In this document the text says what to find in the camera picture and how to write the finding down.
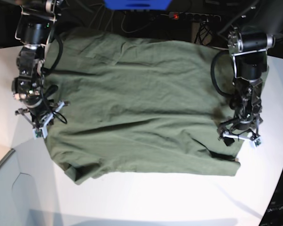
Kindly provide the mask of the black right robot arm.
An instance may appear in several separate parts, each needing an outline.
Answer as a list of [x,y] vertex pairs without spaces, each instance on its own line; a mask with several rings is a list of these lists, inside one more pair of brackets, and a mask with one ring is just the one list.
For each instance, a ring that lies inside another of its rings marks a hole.
[[[16,59],[19,75],[13,80],[11,89],[14,99],[25,106],[16,110],[15,115],[25,117],[29,113],[31,117],[27,121],[37,130],[54,119],[67,123],[59,113],[61,105],[48,99],[58,87],[52,85],[44,89],[45,77],[56,68],[63,53],[63,43],[54,32],[61,4],[61,0],[28,0],[22,3],[15,33],[15,38],[23,46]],[[58,42],[58,55],[51,68],[45,68],[45,47],[52,40]]]

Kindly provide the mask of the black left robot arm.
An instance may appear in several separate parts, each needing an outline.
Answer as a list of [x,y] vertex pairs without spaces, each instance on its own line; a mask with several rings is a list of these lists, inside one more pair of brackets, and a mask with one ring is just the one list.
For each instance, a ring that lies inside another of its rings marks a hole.
[[[219,139],[226,146],[236,140],[262,143],[259,125],[263,121],[261,93],[262,74],[267,72],[267,52],[276,44],[276,36],[283,29],[283,0],[246,0],[235,16],[217,33],[228,31],[228,49],[218,52],[211,63],[210,76],[215,90],[230,100],[233,118],[217,127]],[[233,67],[232,94],[223,92],[217,84],[215,66],[228,54]]]

